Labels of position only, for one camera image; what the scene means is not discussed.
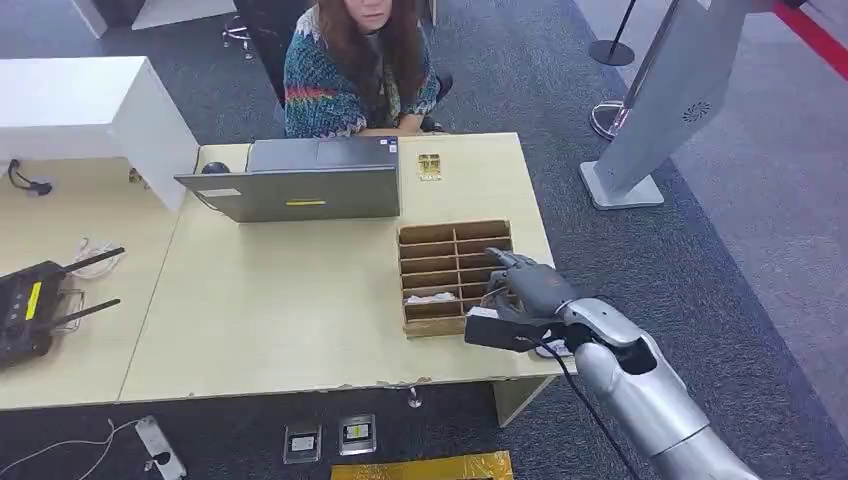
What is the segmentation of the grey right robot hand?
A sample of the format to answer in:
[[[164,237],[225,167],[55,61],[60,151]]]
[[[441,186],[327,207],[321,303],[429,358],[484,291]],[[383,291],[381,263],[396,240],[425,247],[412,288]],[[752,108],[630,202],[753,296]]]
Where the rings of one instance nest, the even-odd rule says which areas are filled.
[[[483,304],[493,307],[503,321],[522,328],[560,322],[565,307],[581,297],[550,265],[494,247],[487,247],[485,252],[504,270],[491,275]]]

